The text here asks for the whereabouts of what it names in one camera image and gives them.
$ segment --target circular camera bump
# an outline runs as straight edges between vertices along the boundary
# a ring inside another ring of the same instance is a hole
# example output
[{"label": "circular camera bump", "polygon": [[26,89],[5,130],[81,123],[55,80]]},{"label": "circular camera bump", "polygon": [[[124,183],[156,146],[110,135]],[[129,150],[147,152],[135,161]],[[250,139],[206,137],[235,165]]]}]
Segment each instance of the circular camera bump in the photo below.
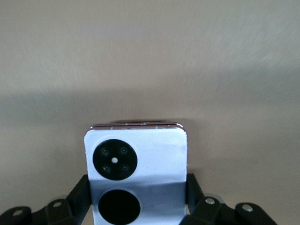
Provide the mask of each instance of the circular camera bump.
[{"label": "circular camera bump", "polygon": [[124,180],[135,171],[137,156],[128,143],[111,139],[96,147],[93,163],[103,177],[110,180]]}]

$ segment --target beige wall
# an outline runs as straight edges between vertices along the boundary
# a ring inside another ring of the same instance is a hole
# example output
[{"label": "beige wall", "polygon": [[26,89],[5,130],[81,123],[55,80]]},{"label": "beige wall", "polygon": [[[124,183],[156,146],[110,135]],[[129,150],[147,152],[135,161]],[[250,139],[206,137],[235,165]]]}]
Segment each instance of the beige wall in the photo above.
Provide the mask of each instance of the beige wall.
[{"label": "beige wall", "polygon": [[0,213],[67,194],[90,125],[162,118],[186,126],[204,192],[299,224],[299,12],[297,0],[0,1]]}]

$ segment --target screw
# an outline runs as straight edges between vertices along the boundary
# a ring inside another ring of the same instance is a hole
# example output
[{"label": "screw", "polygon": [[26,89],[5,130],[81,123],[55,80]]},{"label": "screw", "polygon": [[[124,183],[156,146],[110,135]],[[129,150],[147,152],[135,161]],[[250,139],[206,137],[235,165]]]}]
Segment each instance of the screw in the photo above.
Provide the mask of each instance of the screw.
[{"label": "screw", "polygon": [[213,205],[215,203],[215,200],[213,200],[212,198],[207,198],[205,199],[205,202],[209,205]]},{"label": "screw", "polygon": [[252,212],[253,211],[253,208],[250,205],[248,205],[248,204],[244,204],[242,206],[242,208],[243,208],[243,210],[245,210],[247,212]]},{"label": "screw", "polygon": [[16,217],[16,216],[19,216],[23,213],[23,210],[17,210],[13,213],[13,216]]},{"label": "screw", "polygon": [[53,208],[61,206],[61,202],[56,202],[53,204]]}]

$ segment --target smartphone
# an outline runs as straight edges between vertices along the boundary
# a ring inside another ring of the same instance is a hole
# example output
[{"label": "smartphone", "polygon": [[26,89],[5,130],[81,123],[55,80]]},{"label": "smartphone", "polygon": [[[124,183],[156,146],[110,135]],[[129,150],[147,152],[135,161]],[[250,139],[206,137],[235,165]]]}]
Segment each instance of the smartphone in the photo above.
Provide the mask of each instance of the smartphone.
[{"label": "smartphone", "polygon": [[95,225],[178,225],[187,214],[181,124],[96,124],[84,146]]}]

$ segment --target camera lens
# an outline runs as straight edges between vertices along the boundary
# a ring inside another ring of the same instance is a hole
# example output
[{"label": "camera lens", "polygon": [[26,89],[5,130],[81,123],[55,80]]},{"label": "camera lens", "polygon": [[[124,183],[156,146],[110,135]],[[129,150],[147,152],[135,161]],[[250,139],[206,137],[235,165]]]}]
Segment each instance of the camera lens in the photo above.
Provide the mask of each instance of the camera lens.
[{"label": "camera lens", "polygon": [[125,172],[128,171],[129,170],[129,166],[128,165],[123,165],[122,166],[122,170],[125,171]]},{"label": "camera lens", "polygon": [[124,180],[134,173],[137,156],[128,143],[111,139],[96,147],[93,163],[103,177],[110,180]]},{"label": "camera lens", "polygon": [[102,153],[102,155],[104,155],[104,156],[108,156],[108,149],[107,149],[107,148],[102,148],[102,149],[101,149],[101,153]]},{"label": "camera lens", "polygon": [[120,153],[121,153],[122,155],[127,154],[127,152],[128,152],[128,150],[127,150],[127,148],[125,148],[125,147],[122,147],[122,148],[120,149]]},{"label": "camera lens", "polygon": [[106,172],[106,173],[110,173],[111,172],[111,168],[107,165],[103,166],[102,169]]}]

